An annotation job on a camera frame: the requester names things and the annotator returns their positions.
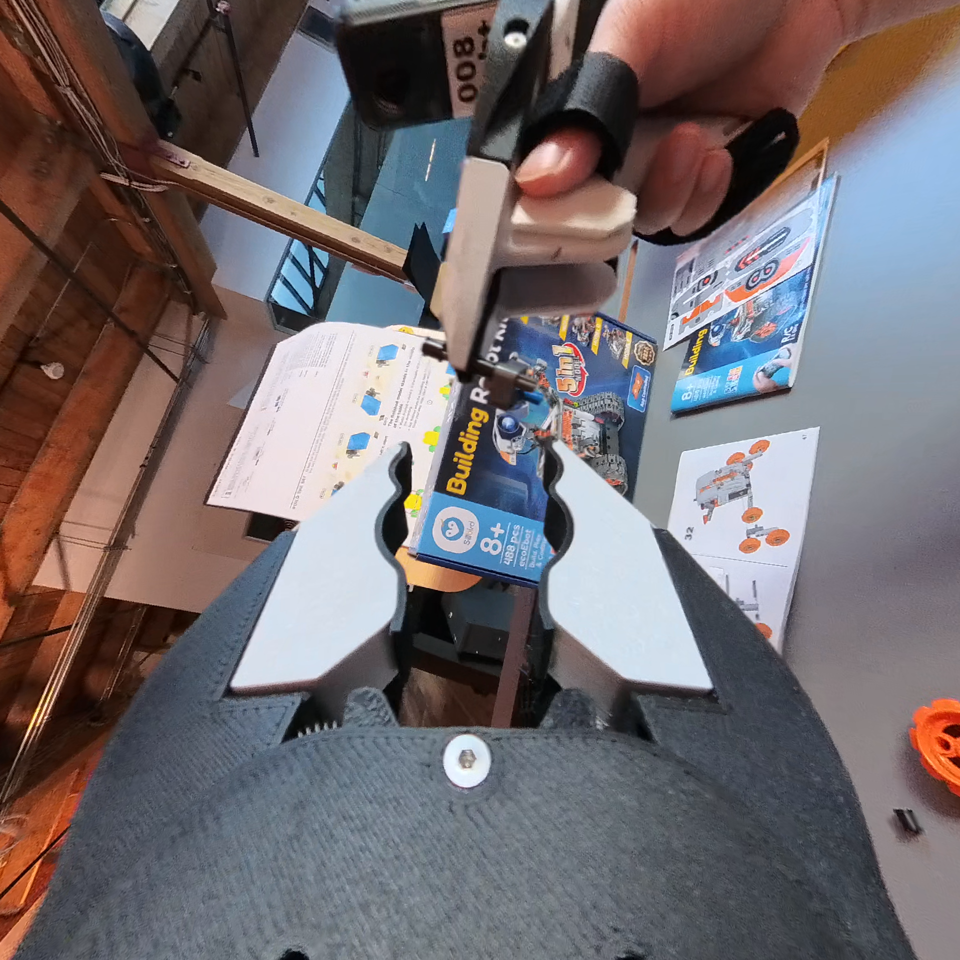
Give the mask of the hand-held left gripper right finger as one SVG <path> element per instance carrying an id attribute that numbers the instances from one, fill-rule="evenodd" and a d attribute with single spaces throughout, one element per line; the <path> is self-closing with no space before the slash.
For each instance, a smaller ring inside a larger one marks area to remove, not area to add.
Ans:
<path id="1" fill-rule="evenodd" d="M 560 440 L 543 446 L 555 555 L 539 582 L 549 673 L 591 697 L 714 691 L 653 524 Z"/>

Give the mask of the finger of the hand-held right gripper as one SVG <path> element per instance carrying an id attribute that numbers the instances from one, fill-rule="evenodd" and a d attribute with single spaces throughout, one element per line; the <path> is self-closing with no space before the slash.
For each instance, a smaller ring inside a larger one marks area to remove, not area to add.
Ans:
<path id="1" fill-rule="evenodd" d="M 437 316 L 449 363 L 486 359 L 489 327 L 524 314 L 591 313 L 618 287 L 610 260 L 510 260 L 509 219 L 522 195 L 509 167 L 469 156 L 462 162 L 457 215 L 437 285 Z"/>
<path id="2" fill-rule="evenodd" d="M 630 245 L 636 195 L 586 182 L 552 198 L 520 195 L 509 219 L 510 260 L 611 260 Z"/>

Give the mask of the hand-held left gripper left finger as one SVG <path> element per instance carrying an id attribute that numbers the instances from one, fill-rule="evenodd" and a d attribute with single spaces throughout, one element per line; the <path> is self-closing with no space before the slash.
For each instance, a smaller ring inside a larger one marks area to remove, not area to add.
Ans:
<path id="1" fill-rule="evenodd" d="M 230 680 L 241 695 L 346 697 L 400 673 L 408 442 L 387 449 L 301 522 Z"/>

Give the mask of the black axle with grey connector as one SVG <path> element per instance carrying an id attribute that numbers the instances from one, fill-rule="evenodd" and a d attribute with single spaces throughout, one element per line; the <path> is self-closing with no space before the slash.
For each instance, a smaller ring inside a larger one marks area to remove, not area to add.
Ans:
<path id="1" fill-rule="evenodd" d="M 448 347 L 444 342 L 426 338 L 421 349 L 425 356 L 445 363 L 450 361 Z M 470 378 L 485 378 L 491 385 L 497 383 L 521 392 L 533 392 L 538 389 L 538 380 L 529 373 L 530 370 L 530 367 L 520 361 L 494 363 L 482 356 L 474 356 L 467 361 L 462 374 Z"/>

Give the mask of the person's right forearm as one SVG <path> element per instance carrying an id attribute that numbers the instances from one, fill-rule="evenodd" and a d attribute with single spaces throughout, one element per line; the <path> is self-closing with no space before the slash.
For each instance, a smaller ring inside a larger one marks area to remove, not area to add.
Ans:
<path id="1" fill-rule="evenodd" d="M 837 1 L 841 46 L 848 46 L 923 17 L 958 8 L 958 1 Z"/>

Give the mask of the grey desk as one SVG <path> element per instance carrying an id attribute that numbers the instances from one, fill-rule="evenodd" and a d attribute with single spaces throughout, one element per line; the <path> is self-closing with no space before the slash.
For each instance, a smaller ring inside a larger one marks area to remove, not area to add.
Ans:
<path id="1" fill-rule="evenodd" d="M 666 523 L 683 452 L 820 427 L 784 654 L 918 958 L 958 958 L 958 798 L 908 741 L 920 706 L 958 698 L 958 109 L 957 58 L 829 146 L 839 182 L 795 386 L 673 416 L 683 350 L 667 350 L 633 494 Z"/>

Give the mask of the person's right hand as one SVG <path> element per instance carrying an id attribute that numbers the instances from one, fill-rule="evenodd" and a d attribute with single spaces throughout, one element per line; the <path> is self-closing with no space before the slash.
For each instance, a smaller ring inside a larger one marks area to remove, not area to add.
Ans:
<path id="1" fill-rule="evenodd" d="M 628 64 L 642 111 L 758 119 L 801 116 L 830 62 L 870 21 L 871 2 L 624 1 L 608 3 L 590 51 Z M 706 130 L 682 121 L 632 178 L 642 235 L 686 236 L 719 210 L 734 162 Z"/>

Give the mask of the white printed sign board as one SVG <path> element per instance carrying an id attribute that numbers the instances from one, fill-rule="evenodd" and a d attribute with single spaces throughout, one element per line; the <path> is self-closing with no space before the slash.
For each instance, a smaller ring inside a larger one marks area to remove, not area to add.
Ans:
<path id="1" fill-rule="evenodd" d="M 424 354 L 426 339 L 446 337 L 417 326 L 336 321 L 280 342 L 205 504 L 304 521 L 404 442 L 413 456 L 404 507 L 416 518 L 457 386 L 451 366 Z"/>

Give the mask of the blue robot kit box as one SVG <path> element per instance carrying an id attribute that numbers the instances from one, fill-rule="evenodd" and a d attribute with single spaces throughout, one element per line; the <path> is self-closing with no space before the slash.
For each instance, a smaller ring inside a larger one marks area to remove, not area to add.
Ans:
<path id="1" fill-rule="evenodd" d="M 522 586 L 553 556 L 541 438 L 553 431 L 622 497 L 636 485 L 656 340 L 602 314 L 503 320 L 489 362 L 522 362 L 537 397 L 493 403 L 459 384 L 410 541 L 416 558 Z"/>

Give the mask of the open instruction booklet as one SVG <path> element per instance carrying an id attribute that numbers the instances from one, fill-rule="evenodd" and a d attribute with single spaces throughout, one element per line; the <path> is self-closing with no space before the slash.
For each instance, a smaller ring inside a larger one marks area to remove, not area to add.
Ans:
<path id="1" fill-rule="evenodd" d="M 819 429 L 683 452 L 667 530 L 777 652 L 784 650 Z"/>

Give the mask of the blue manual booklet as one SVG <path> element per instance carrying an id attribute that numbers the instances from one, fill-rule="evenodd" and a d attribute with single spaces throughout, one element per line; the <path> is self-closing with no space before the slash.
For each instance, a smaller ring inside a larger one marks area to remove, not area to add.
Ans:
<path id="1" fill-rule="evenodd" d="M 834 174 L 819 187 L 821 218 L 813 264 L 690 336 L 671 397 L 673 415 L 794 386 L 838 181 Z"/>

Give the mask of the orange toy wheel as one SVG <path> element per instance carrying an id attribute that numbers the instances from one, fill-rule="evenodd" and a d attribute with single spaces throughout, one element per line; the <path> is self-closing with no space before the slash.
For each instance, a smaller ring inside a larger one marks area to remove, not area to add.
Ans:
<path id="1" fill-rule="evenodd" d="M 959 701 L 936 699 L 913 714 L 909 741 L 923 769 L 959 796 Z"/>

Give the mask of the wooden post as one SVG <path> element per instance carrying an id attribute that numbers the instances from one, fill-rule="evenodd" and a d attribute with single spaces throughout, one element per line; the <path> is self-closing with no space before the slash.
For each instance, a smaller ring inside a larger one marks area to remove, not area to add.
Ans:
<path id="1" fill-rule="evenodd" d="M 196 199 L 321 250 L 361 271 L 409 285 L 405 248 L 288 198 L 188 150 L 156 142 L 148 152 L 167 184 Z"/>

